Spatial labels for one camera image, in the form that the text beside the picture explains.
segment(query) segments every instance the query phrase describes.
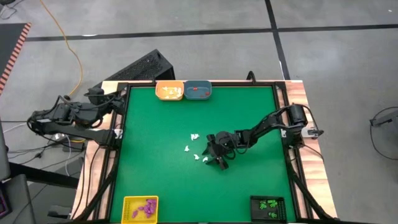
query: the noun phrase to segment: concrete floor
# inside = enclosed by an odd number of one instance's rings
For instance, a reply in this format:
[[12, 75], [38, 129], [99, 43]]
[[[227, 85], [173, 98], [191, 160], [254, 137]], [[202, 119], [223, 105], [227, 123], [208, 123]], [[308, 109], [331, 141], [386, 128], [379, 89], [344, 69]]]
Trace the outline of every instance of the concrete floor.
[[[193, 29], [269, 28], [261, 0], [87, 0], [45, 1], [67, 35], [160, 32]], [[394, 0], [271, 0], [278, 27], [398, 24]], [[29, 37], [60, 33], [38, 0], [25, 0], [7, 21], [31, 22]], [[281, 33], [292, 79], [303, 80], [319, 126], [326, 172], [342, 220], [396, 223], [398, 162], [377, 154], [369, 119], [396, 106], [398, 30], [345, 30]], [[223, 34], [70, 42], [83, 63], [86, 89], [153, 49], [174, 66], [178, 79], [282, 79], [272, 34]], [[3, 120], [26, 119], [50, 108], [57, 95], [78, 80], [78, 65], [62, 41], [26, 42], [0, 97]], [[13, 124], [3, 124], [4, 129]], [[397, 130], [375, 130], [381, 151], [398, 157]], [[6, 134], [12, 150], [44, 145], [26, 127]], [[16, 159], [24, 162], [32, 155]], [[28, 165], [43, 167], [66, 159], [59, 149]]]

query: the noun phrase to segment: black cable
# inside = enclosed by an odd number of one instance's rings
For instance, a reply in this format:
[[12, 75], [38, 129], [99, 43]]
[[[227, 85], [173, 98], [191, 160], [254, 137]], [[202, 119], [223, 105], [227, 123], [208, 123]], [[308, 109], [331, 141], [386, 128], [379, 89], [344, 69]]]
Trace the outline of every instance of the black cable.
[[82, 153], [82, 152], [79, 152], [78, 154], [76, 154], [76, 155], [72, 156], [72, 157], [71, 157], [71, 158], [69, 158], [69, 159], [65, 159], [65, 160], [63, 160], [63, 161], [60, 161], [60, 162], [57, 162], [57, 163], [54, 163], [54, 164], [51, 164], [51, 165], [45, 166], [45, 167], [43, 167], [43, 168], [40, 168], [40, 169], [47, 169], [47, 168], [49, 168], [49, 167], [52, 167], [52, 166], [55, 166], [55, 165], [61, 164], [61, 163], [65, 162], [65, 161], [68, 161], [68, 160], [70, 160], [70, 159], [73, 159], [73, 158], [75, 158], [76, 156], [79, 156], [81, 153]]
[[15, 5], [13, 5], [13, 6], [11, 6], [11, 7], [9, 7], [8, 4], [6, 4], [4, 7], [7, 7], [8, 9], [14, 10], [14, 12], [12, 12], [11, 15], [9, 15], [9, 16], [3, 18], [2, 15], [3, 15], [4, 12], [6, 11], [6, 10], [4, 10], [4, 11], [0, 14], [0, 18], [1, 18], [2, 20], [7, 20], [7, 19], [11, 18], [12, 15], [14, 15], [15, 13], [18, 12], [18, 10], [15, 9], [15, 7], [16, 7], [19, 3], [23, 2], [23, 1], [25, 1], [25, 0], [20, 0], [19, 2], [15, 3]]
[[308, 146], [308, 145], [306, 145], [306, 144], [303, 144], [303, 146], [305, 146], [305, 147], [311, 149], [313, 152], [315, 152], [316, 154], [318, 154], [319, 157], [321, 157], [322, 161], [325, 161], [325, 160], [323, 160], [323, 155], [320, 154], [318, 151], [316, 151], [314, 148], [311, 148], [310, 146]]
[[37, 148], [33, 148], [33, 149], [19, 149], [19, 150], [15, 150], [15, 151], [8, 151], [7, 153], [8, 154], [18, 154], [18, 153], [23, 153], [23, 152], [34, 152], [34, 151], [41, 150], [45, 147], [46, 146], [37, 147]]
[[96, 106], [93, 106], [93, 107], [91, 107], [91, 108], [77, 108], [76, 106], [74, 106], [74, 105], [72, 105], [71, 103], [69, 103], [64, 97], [62, 97], [62, 96], [58, 96], [66, 105], [69, 105], [70, 107], [72, 107], [72, 108], [75, 108], [75, 109], [79, 109], [79, 110], [92, 110], [92, 109], [95, 109], [95, 108], [100, 108], [100, 107], [102, 107], [102, 106], [105, 106], [105, 105], [107, 105], [107, 104], [110, 104], [112, 101], [114, 101], [115, 99], [116, 99], [116, 95], [113, 95], [113, 97], [110, 99], [110, 100], [108, 100], [108, 101], [106, 101], [105, 103], [102, 103], [102, 104], [100, 104], [100, 105], [96, 105]]
[[28, 162], [30, 162], [30, 161], [36, 159], [36, 158], [38, 158], [38, 157], [37, 157], [37, 156], [34, 156], [33, 158], [31, 158], [31, 159], [29, 159], [28, 161], [25, 161], [25, 162], [23, 162], [23, 163], [20, 163], [19, 165], [24, 165], [24, 164], [26, 164], [26, 163], [28, 163]]
[[[388, 107], [388, 108], [384, 108], [383, 110], [380, 110], [378, 113], [376, 113], [376, 115], [374, 115], [374, 117], [373, 117], [372, 120], [376, 119], [376, 117], [377, 117], [379, 114], [381, 114], [382, 112], [384, 112], [384, 111], [386, 111], [386, 110], [389, 110], [389, 109], [394, 109], [394, 108], [398, 108], [398, 106], [390, 106], [390, 107]], [[377, 147], [376, 147], [376, 145], [374, 144], [374, 141], [373, 141], [372, 124], [370, 124], [370, 126], [369, 126], [369, 133], [370, 133], [370, 136], [371, 136], [371, 141], [372, 141], [373, 149], [374, 149], [378, 154], [380, 154], [382, 157], [384, 157], [384, 158], [386, 158], [386, 159], [390, 159], [390, 160], [393, 160], [393, 161], [398, 161], [398, 158], [388, 157], [388, 156], [384, 155], [383, 153], [381, 153], [381, 152], [377, 149]]]
[[83, 198], [83, 192], [85, 191], [85, 167], [86, 167], [86, 154], [83, 158], [83, 182], [81, 183], [81, 193], [80, 193], [80, 199], [79, 199], [79, 203], [77, 204], [77, 207], [75, 209], [75, 212], [73, 213], [73, 215], [70, 217], [71, 219], [73, 219], [73, 217], [75, 217], [77, 210], [79, 210], [80, 204], [81, 204], [81, 200]]
[[91, 199], [91, 202], [88, 204], [88, 206], [86, 205], [85, 209], [84, 209], [84, 210], [82, 211], [82, 213], [77, 217], [78, 219], [80, 219], [81, 217], [90, 215], [91, 211], [94, 209], [94, 208], [93, 208], [93, 205], [95, 205], [95, 204], [98, 203], [98, 201], [100, 200], [100, 198], [102, 198], [102, 195], [104, 194], [104, 191], [106, 190], [107, 186], [111, 183], [111, 181], [113, 181], [113, 179], [114, 179], [114, 173], [115, 173], [115, 170], [116, 170], [117, 165], [118, 165], [118, 162], [117, 162], [117, 161], [114, 161], [114, 162], [113, 162], [113, 165], [112, 165], [112, 168], [111, 168], [111, 171], [110, 171], [109, 174], [108, 174], [108, 177], [105, 178], [105, 181], [103, 182], [102, 186], [99, 188], [99, 190], [97, 191], [97, 193], [96, 193], [96, 194], [94, 195], [94, 197]]
[[[66, 144], [64, 144], [64, 143], [62, 143], [62, 142], [60, 142], [60, 141], [47, 138], [47, 137], [45, 137], [45, 136], [43, 136], [43, 135], [40, 135], [40, 136], [43, 137], [43, 138], [45, 138], [45, 139], [47, 139], [47, 140], [49, 140], [49, 141], [53, 141], [53, 142], [56, 142], [56, 143], [61, 144], [61, 145], [63, 145], [63, 146], [69, 147], [69, 145], [66, 145]], [[79, 150], [81, 150], [81, 148], [72, 147], [72, 146], [71, 146], [70, 148], [71, 148], [71, 149], [79, 149]]]
[[19, 156], [23, 156], [23, 155], [28, 154], [28, 153], [30, 153], [30, 152], [20, 152], [20, 153], [21, 153], [21, 154], [18, 154], [18, 155], [16, 155], [16, 156], [8, 157], [8, 159], [15, 159], [15, 158], [17, 158], [17, 157], [19, 157]]
[[311, 115], [311, 118], [312, 118], [313, 124], [315, 125], [315, 127], [316, 127], [317, 131], [319, 131], [319, 128], [318, 128], [317, 122], [315, 121], [315, 117], [313, 116], [311, 109], [310, 109], [308, 106], [305, 106], [305, 105], [300, 105], [300, 106], [303, 106], [304, 108], [306, 108], [306, 109], [308, 110], [308, 112], [310, 112], [310, 115]]
[[100, 146], [98, 146], [97, 150], [94, 153], [93, 158], [91, 159], [91, 163], [90, 163], [90, 168], [88, 169], [88, 190], [87, 190], [87, 198], [86, 198], [86, 207], [88, 204], [88, 195], [90, 194], [90, 184], [91, 184], [91, 169], [93, 168], [93, 163], [94, 163], [94, 159], [95, 159], [95, 155], [97, 155], [97, 152], [100, 150]]

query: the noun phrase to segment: green table surface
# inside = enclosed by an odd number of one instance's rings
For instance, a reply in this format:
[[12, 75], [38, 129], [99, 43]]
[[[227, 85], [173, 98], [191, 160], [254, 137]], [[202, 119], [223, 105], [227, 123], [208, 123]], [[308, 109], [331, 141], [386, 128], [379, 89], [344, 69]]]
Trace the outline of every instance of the green table surface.
[[206, 101], [161, 101], [154, 88], [133, 88], [111, 222], [121, 221], [123, 198], [135, 195], [159, 196], [158, 222], [250, 222], [251, 195], [284, 197], [295, 221], [279, 131], [227, 161], [229, 169], [202, 162], [207, 134], [252, 128], [274, 110], [271, 87], [213, 87]]

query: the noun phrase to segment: cable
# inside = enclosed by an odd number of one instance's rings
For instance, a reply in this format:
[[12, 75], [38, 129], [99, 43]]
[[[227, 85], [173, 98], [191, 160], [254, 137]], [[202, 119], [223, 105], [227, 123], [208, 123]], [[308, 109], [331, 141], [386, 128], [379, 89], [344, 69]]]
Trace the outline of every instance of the cable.
[[80, 84], [81, 84], [81, 81], [83, 80], [83, 66], [81, 65], [80, 59], [79, 59], [79, 57], [77, 56], [77, 54], [70, 48], [69, 43], [68, 43], [68, 39], [67, 39], [67, 37], [66, 37], [66, 35], [65, 35], [64, 31], [63, 31], [63, 29], [61, 28], [60, 24], [59, 24], [58, 21], [56, 20], [56, 18], [51, 14], [51, 12], [49, 11], [49, 9], [47, 9], [47, 7], [45, 6], [43, 0], [40, 0], [40, 3], [41, 3], [42, 6], [44, 7], [44, 9], [48, 12], [48, 14], [51, 16], [51, 18], [54, 20], [54, 22], [55, 22], [55, 24], [57, 25], [57, 27], [60, 29], [60, 31], [61, 31], [61, 33], [62, 33], [62, 35], [63, 35], [63, 38], [65, 39], [65, 43], [66, 43], [66, 45], [67, 45], [67, 47], [68, 47], [68, 50], [69, 50], [70, 52], [72, 52], [72, 54], [76, 57], [76, 59], [77, 59], [77, 61], [78, 61], [78, 63], [79, 63], [79, 67], [80, 67], [80, 79], [79, 79], [79, 82], [77, 83], [77, 85], [76, 85], [76, 86], [73, 88], [73, 90], [68, 94], [68, 97], [69, 97], [69, 100], [70, 100], [70, 95], [72, 95], [72, 94], [77, 90], [77, 88], [78, 88], [78, 87], [80, 86]]
[[26, 125], [26, 123], [24, 123], [24, 124], [18, 124], [17, 126], [14, 126], [14, 127], [12, 127], [12, 128], [9, 128], [9, 129], [3, 131], [2, 133], [4, 134], [4, 133], [9, 132], [9, 131], [11, 131], [11, 130], [13, 130], [13, 129], [16, 129], [16, 128], [18, 128], [18, 127], [21, 127], [21, 126], [23, 126], [23, 125]]
[[56, 148], [57, 146], [54, 146], [54, 143], [52, 143], [52, 144], [48, 144], [48, 145], [45, 145], [45, 146], [42, 146], [42, 147], [37, 147], [37, 148], [33, 148], [33, 149], [20, 149], [20, 150], [15, 150], [15, 151], [9, 151], [7, 153], [8, 154], [18, 154], [18, 153], [22, 153], [22, 152], [34, 152], [34, 151], [38, 151], [38, 150], [41, 150], [41, 149], [46, 148], [46, 147], [54, 147], [54, 148]]
[[33, 157], [33, 158], [31, 158], [31, 159], [29, 159], [28, 161], [26, 161], [26, 162], [23, 162], [23, 163], [20, 163], [19, 165], [24, 165], [24, 164], [26, 164], [26, 163], [28, 163], [28, 162], [30, 162], [30, 161], [32, 161], [32, 160], [34, 160], [34, 159], [36, 159], [37, 157], [35, 156], [35, 157]]
[[7, 19], [9, 19], [9, 18], [11, 18], [11, 16], [13, 16], [15, 13], [17, 13], [17, 9], [15, 9], [15, 7], [19, 4], [19, 3], [21, 3], [21, 2], [23, 2], [23, 1], [25, 1], [25, 0], [21, 0], [21, 1], [19, 1], [19, 2], [17, 2], [17, 3], [15, 3], [15, 5], [13, 5], [13, 6], [11, 6], [11, 7], [9, 7], [8, 6], [8, 4], [6, 4], [5, 5], [5, 7], [7, 7], [8, 9], [12, 9], [12, 10], [14, 10], [14, 12], [12, 12], [9, 16], [7, 16], [7, 17], [2, 17], [2, 15], [4, 14], [4, 12], [6, 11], [6, 10], [4, 10], [1, 14], [0, 14], [0, 18], [2, 19], [2, 20], [7, 20]]
[[30, 153], [30, 152], [22, 152], [22, 153], [19, 154], [19, 155], [16, 155], [16, 156], [13, 156], [13, 157], [8, 157], [8, 159], [15, 159], [15, 158], [17, 158], [17, 157], [19, 157], [19, 156], [23, 156], [23, 155], [28, 154], [28, 153]]
[[316, 151], [314, 148], [311, 148], [310, 146], [308, 146], [308, 145], [306, 145], [306, 144], [303, 144], [303, 146], [305, 146], [305, 147], [311, 149], [313, 152], [315, 152], [316, 154], [318, 154], [319, 157], [321, 157], [322, 161], [325, 161], [325, 160], [323, 160], [323, 155], [320, 154], [318, 151]]
[[[53, 108], [50, 109], [50, 111], [53, 110], [53, 109], [56, 107], [57, 102], [55, 102]], [[45, 139], [47, 139], [47, 140], [49, 140], [49, 141], [53, 141], [53, 142], [55, 142], [55, 143], [61, 144], [61, 145], [66, 146], [66, 147], [71, 147], [71, 146], [68, 146], [68, 145], [66, 145], [66, 144], [63, 144], [63, 143], [60, 142], [60, 141], [56, 141], [56, 140], [47, 138], [47, 137], [45, 137], [44, 135], [42, 135], [42, 133], [39, 133], [39, 132], [33, 130], [33, 128], [30, 126], [30, 123], [29, 123], [29, 122], [31, 121], [31, 119], [32, 119], [32, 117], [28, 118], [28, 120], [26, 121], [27, 127], [28, 127], [31, 131], [33, 131], [33, 132], [36, 133], [37, 135], [39, 135], [39, 136], [41, 136], [42, 138], [45, 138]]]
[[74, 143], [83, 143], [84, 141], [86, 141], [86, 139], [82, 139], [82, 140], [70, 140], [70, 142], [74, 142]]
[[94, 159], [95, 159], [95, 155], [97, 155], [97, 152], [100, 150], [100, 146], [98, 146], [97, 150], [94, 153], [93, 158], [91, 159], [91, 163], [90, 163], [90, 168], [89, 168], [89, 173], [88, 173], [88, 187], [87, 187], [87, 198], [86, 198], [86, 207], [87, 207], [87, 203], [88, 203], [88, 196], [90, 194], [90, 184], [91, 184], [91, 169], [93, 168], [93, 163], [94, 163]]
[[68, 160], [70, 159], [70, 155], [72, 154], [72, 148], [70, 147], [70, 139], [69, 139], [69, 136], [66, 135], [66, 137], [67, 137], [68, 142], [69, 142], [69, 156], [68, 156], [68, 159], [65, 161], [65, 172], [66, 172], [66, 173], [68, 174], [68, 176], [70, 177], [69, 172], [68, 172]]
[[86, 166], [86, 153], [85, 153], [85, 156], [84, 156], [84, 159], [83, 159], [83, 169], [82, 169], [82, 171], [83, 171], [83, 182], [81, 183], [80, 199], [79, 199], [79, 203], [78, 203], [77, 206], [76, 206], [75, 212], [73, 212], [73, 215], [70, 217], [71, 219], [73, 219], [73, 217], [75, 217], [76, 212], [77, 212], [77, 210], [78, 210], [79, 207], [80, 207], [81, 200], [82, 200], [82, 198], [83, 198], [83, 192], [84, 192], [84, 190], [85, 190], [85, 166]]
[[310, 115], [311, 115], [311, 118], [312, 118], [313, 124], [315, 125], [315, 127], [316, 127], [317, 131], [319, 131], [319, 128], [318, 128], [317, 122], [315, 121], [315, 117], [313, 116], [311, 109], [310, 109], [308, 106], [305, 106], [305, 105], [300, 105], [300, 106], [303, 106], [303, 107], [305, 107], [305, 108], [308, 110], [308, 112], [310, 112]]
[[51, 164], [51, 165], [45, 166], [45, 167], [43, 167], [43, 168], [41, 168], [41, 169], [47, 169], [47, 168], [49, 168], [49, 167], [52, 167], [52, 166], [55, 166], [55, 165], [61, 164], [61, 163], [65, 162], [66, 160], [70, 160], [70, 159], [73, 159], [73, 158], [75, 158], [76, 156], [79, 156], [79, 155], [80, 155], [82, 152], [79, 152], [78, 154], [76, 154], [76, 155], [72, 156], [72, 157], [71, 157], [71, 158], [69, 158], [69, 159], [65, 159], [65, 160], [62, 160], [62, 161], [60, 161], [60, 162], [57, 162], [57, 163], [54, 163], [54, 164]]
[[[386, 111], [386, 110], [389, 110], [389, 109], [394, 109], [394, 108], [398, 108], [398, 106], [390, 106], [390, 107], [388, 107], [388, 108], [384, 108], [383, 110], [380, 110], [378, 113], [376, 113], [376, 115], [374, 115], [374, 117], [373, 117], [372, 120], [376, 119], [376, 117], [377, 117], [379, 114], [381, 114], [382, 112], [384, 112], [384, 111]], [[384, 157], [384, 158], [386, 158], [386, 159], [390, 159], [390, 160], [393, 160], [393, 161], [398, 161], [398, 158], [388, 157], [388, 156], [384, 155], [383, 153], [381, 153], [381, 152], [377, 149], [377, 147], [376, 147], [376, 145], [374, 144], [374, 141], [373, 141], [372, 124], [369, 125], [369, 133], [370, 133], [370, 136], [371, 136], [371, 141], [372, 141], [373, 149], [374, 149], [378, 154], [380, 154], [382, 157]]]
[[110, 100], [108, 100], [108, 101], [106, 101], [105, 103], [102, 103], [102, 104], [100, 104], [100, 105], [96, 105], [96, 106], [93, 106], [93, 107], [91, 107], [91, 108], [77, 108], [76, 106], [73, 106], [71, 103], [69, 103], [64, 97], [62, 97], [62, 96], [58, 96], [58, 97], [59, 97], [65, 104], [69, 105], [69, 106], [72, 107], [72, 108], [76, 108], [76, 109], [79, 109], [79, 110], [92, 110], [92, 109], [95, 109], [95, 108], [99, 108], [99, 107], [102, 107], [102, 106], [105, 106], [105, 105], [111, 103], [113, 100], [116, 99], [116, 95], [113, 95], [113, 97], [112, 97]]

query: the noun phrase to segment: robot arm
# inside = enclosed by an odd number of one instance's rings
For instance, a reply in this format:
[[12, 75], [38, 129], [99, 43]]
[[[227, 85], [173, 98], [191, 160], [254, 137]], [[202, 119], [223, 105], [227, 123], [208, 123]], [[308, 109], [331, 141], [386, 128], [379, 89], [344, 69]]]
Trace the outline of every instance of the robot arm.
[[[282, 121], [282, 113], [286, 112], [290, 126]], [[227, 169], [224, 158], [234, 159], [236, 153], [244, 154], [255, 145], [258, 139], [274, 129], [283, 129], [289, 135], [289, 145], [296, 146], [302, 142], [301, 130], [308, 124], [302, 105], [290, 105], [270, 113], [251, 129], [235, 130], [234, 134], [226, 131], [207, 135], [208, 143], [202, 155], [209, 154], [212, 158], [207, 164], [217, 163], [221, 169]]]
[[68, 102], [61, 96], [49, 110], [35, 111], [27, 120], [28, 127], [39, 135], [63, 133], [96, 141], [100, 146], [112, 146], [113, 130], [90, 130], [101, 125], [103, 116], [115, 110], [123, 112], [124, 98], [118, 92], [104, 95], [100, 88], [89, 89], [91, 103]]

